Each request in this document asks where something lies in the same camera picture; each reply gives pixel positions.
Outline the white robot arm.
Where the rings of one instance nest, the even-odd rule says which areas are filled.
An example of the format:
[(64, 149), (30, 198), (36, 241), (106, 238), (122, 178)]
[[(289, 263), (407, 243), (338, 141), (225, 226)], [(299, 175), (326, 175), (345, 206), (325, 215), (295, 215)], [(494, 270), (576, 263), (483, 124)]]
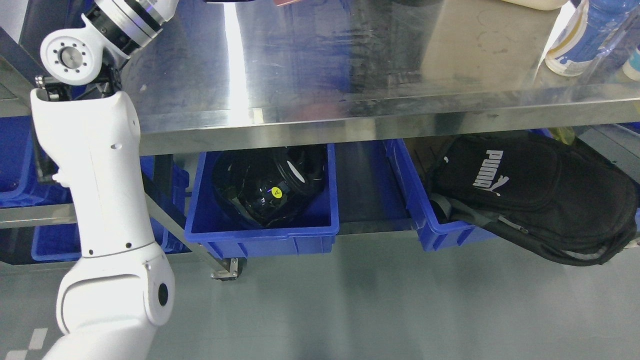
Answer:
[[(83, 27), (55, 30), (39, 46), (53, 78), (96, 82), (158, 36), (176, 0), (96, 0)], [(71, 192), (81, 256), (62, 278), (55, 316), (62, 332), (46, 360), (144, 360), (172, 316), (175, 276), (154, 238), (140, 166), (140, 122), (130, 96), (53, 100), (30, 91), (35, 133)]]

